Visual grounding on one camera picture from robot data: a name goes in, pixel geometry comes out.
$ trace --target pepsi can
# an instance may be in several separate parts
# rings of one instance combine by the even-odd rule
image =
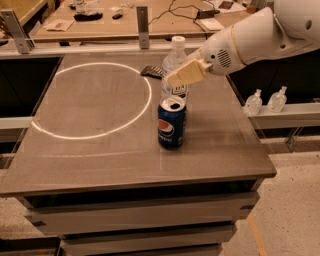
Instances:
[[[158,107],[158,140],[168,149],[181,146],[186,123],[186,104],[179,96],[166,96]]]

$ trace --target light circle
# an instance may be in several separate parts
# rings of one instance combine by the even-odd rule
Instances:
[[[87,67],[87,66],[92,66],[92,65],[109,65],[109,66],[118,66],[118,67],[123,67],[123,68],[128,68],[132,71],[134,71],[135,73],[139,74],[140,75],[140,72],[130,66],[127,66],[127,65],[123,65],[123,64],[119,64],[119,63],[113,63],[113,62],[93,62],[93,63],[86,63],[86,64],[81,64],[81,65],[77,65],[77,66],[72,66],[70,68],[67,68],[67,69],[64,69],[62,71],[59,71],[57,72],[56,76],[57,75],[60,75],[60,74],[63,74],[65,72],[68,72],[70,70],[74,70],[74,69],[77,69],[77,68],[82,68],[82,67]],[[104,136],[107,136],[107,135],[110,135],[112,133],[115,133],[117,131],[120,131],[126,127],[128,127],[129,125],[133,124],[135,121],[137,121],[143,114],[144,112],[147,110],[148,106],[150,105],[151,103],[151,99],[152,99],[152,88],[151,88],[151,85],[148,81],[148,79],[146,79],[145,77],[143,78],[144,81],[146,82],[147,86],[148,86],[148,90],[149,90],[149,95],[148,95],[148,100],[147,100],[147,103],[146,105],[144,106],[144,108],[141,110],[140,113],[138,113],[137,116],[135,116],[133,119],[129,120],[127,123],[115,128],[115,129],[112,129],[110,131],[107,131],[107,132],[104,132],[104,133],[99,133],[99,134],[95,134],[95,135],[90,135],[90,136],[77,136],[77,137],[74,137],[74,136],[63,136],[63,135],[59,135],[59,134],[56,134],[56,133],[53,133],[53,132],[49,132],[45,129],[43,129],[39,124],[37,124],[34,120],[31,122],[31,125],[37,129],[38,131],[42,132],[42,133],[45,133],[49,136],[52,136],[54,138],[58,138],[58,139],[64,139],[64,140],[90,140],[90,139],[97,139],[97,138],[101,138],[101,137],[104,137]]]

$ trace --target concrete floor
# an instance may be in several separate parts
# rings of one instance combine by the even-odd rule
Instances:
[[[299,138],[290,153],[280,139],[263,141],[277,169],[220,256],[317,256],[320,252],[320,138]],[[14,198],[0,199],[0,238],[42,237]]]

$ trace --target wire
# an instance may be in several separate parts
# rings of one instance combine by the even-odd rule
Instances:
[[[195,25],[197,25],[197,26],[202,30],[202,32],[205,33],[205,37],[206,37],[206,39],[208,39],[208,34],[206,33],[206,30],[205,30],[200,24],[198,24],[198,23],[196,22],[197,16],[196,16],[195,18],[193,18],[193,17],[188,17],[188,16],[186,16],[186,15],[181,15],[181,14],[176,14],[176,13],[174,13],[174,11],[176,11],[176,10],[178,10],[178,9],[182,9],[182,8],[190,8],[190,7],[193,7],[193,8],[195,8],[195,9],[197,9],[198,11],[199,11],[200,9],[199,9],[198,7],[196,7],[195,5],[178,6],[178,7],[174,8],[174,9],[171,9],[171,8],[172,8],[172,5],[174,4],[175,1],[176,1],[176,0],[172,0],[171,3],[170,3],[170,5],[169,5],[168,10],[162,12],[159,16],[153,18],[153,19],[149,22],[148,25],[150,25],[153,21],[160,19],[164,14],[166,14],[166,13],[171,13],[171,14],[174,15],[174,16],[183,17],[183,18],[192,20],[192,22],[193,22]]]

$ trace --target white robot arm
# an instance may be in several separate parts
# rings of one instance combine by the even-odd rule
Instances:
[[[166,77],[172,87],[210,72],[227,75],[264,59],[281,59],[320,48],[320,1],[275,0],[270,8],[212,35],[189,62]]]

